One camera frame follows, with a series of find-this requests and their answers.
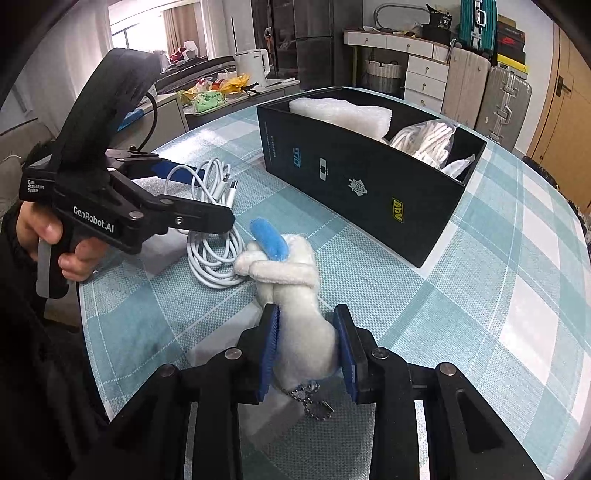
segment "suitcase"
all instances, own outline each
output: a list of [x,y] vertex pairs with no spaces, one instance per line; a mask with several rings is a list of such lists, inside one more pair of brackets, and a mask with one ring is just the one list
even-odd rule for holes
[[491,59],[496,39],[496,0],[460,0],[460,7],[460,40]]
[[515,73],[494,67],[486,83],[476,131],[513,152],[530,97],[529,83]]
[[453,48],[441,113],[474,128],[491,63],[462,48]]

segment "cabinet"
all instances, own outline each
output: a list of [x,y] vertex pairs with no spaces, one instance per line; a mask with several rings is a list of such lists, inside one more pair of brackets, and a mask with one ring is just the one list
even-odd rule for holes
[[[151,152],[189,131],[180,99],[176,93],[157,95],[155,100],[158,107],[158,121],[152,136],[142,149],[146,152]],[[154,112],[150,102],[145,102],[139,107],[144,110],[144,116],[119,130],[113,137],[110,148],[128,150],[132,145],[139,147],[144,141],[152,127]]]

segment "white plush toy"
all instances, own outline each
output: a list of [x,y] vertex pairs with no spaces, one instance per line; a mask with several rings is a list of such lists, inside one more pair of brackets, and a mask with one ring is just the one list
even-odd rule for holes
[[320,276],[311,245],[299,235],[282,237],[289,247],[287,260],[269,260],[252,242],[238,255],[234,271],[256,281],[262,307],[274,303],[280,309],[274,372],[280,386],[292,390],[335,373],[337,333],[319,311]]

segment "yellow logo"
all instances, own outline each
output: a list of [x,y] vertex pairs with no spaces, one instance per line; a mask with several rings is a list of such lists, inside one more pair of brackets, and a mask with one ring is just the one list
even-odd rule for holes
[[400,223],[404,223],[404,206],[402,202],[392,197],[392,208],[394,210],[394,218]]

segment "snack package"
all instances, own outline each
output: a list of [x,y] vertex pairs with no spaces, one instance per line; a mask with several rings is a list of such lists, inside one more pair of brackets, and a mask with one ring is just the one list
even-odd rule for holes
[[223,93],[224,95],[227,93],[241,92],[242,89],[248,85],[248,81],[250,79],[251,76],[245,73],[244,75],[240,75],[239,77],[224,80],[219,88],[219,92]]

